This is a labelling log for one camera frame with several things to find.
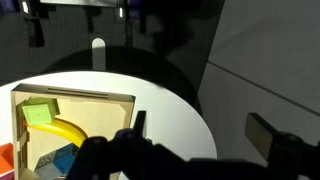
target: yellow curved block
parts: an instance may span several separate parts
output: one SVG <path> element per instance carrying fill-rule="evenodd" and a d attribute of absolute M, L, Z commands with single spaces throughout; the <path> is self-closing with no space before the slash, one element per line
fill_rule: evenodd
<path fill-rule="evenodd" d="M 28 125 L 26 122 L 24 122 L 24 124 L 32 129 L 37 129 L 64 137 L 78 147 L 81 147 L 82 142 L 88 138 L 87 134 L 78 126 L 60 119 L 55 119 L 52 121 L 52 123 L 47 124 L 31 126 Z"/>

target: blue block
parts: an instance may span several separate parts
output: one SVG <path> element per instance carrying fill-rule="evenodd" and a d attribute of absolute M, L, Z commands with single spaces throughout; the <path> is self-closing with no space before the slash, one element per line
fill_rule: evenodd
<path fill-rule="evenodd" d="M 79 148 L 68 144 L 56 151 L 42 156 L 35 169 L 41 179 L 55 179 L 62 174 L 68 174 Z"/>
<path fill-rule="evenodd" d="M 62 174 L 68 174 L 75 157 L 71 154 L 53 162 L 53 164 L 59 169 Z"/>

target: orange block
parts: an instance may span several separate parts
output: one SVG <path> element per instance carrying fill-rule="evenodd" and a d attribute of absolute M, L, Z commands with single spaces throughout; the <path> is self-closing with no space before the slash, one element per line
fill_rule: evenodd
<path fill-rule="evenodd" d="M 0 174 L 13 170 L 13 145 L 0 146 Z"/>

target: white round table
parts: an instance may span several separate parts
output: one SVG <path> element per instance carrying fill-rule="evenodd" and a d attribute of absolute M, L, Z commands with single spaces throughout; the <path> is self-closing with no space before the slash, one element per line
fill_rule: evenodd
<path fill-rule="evenodd" d="M 12 142 L 11 90 L 20 83 L 82 89 L 136 97 L 131 126 L 146 110 L 146 137 L 184 160 L 217 158 L 212 134 L 202 117 L 182 98 L 148 81 L 106 72 L 65 72 L 37 76 L 0 87 L 0 145 Z"/>

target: wooden box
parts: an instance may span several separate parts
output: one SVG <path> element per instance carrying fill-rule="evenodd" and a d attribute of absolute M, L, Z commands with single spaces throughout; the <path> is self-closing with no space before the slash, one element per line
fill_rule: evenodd
<path fill-rule="evenodd" d="M 119 129 L 130 127 L 134 96 L 20 84 L 12 90 L 13 152 L 16 179 L 39 179 L 33 172 L 39 158 L 70 143 L 69 140 L 23 124 L 22 102 L 30 97 L 55 98 L 56 118 L 80 127 L 88 137 L 113 139 Z"/>

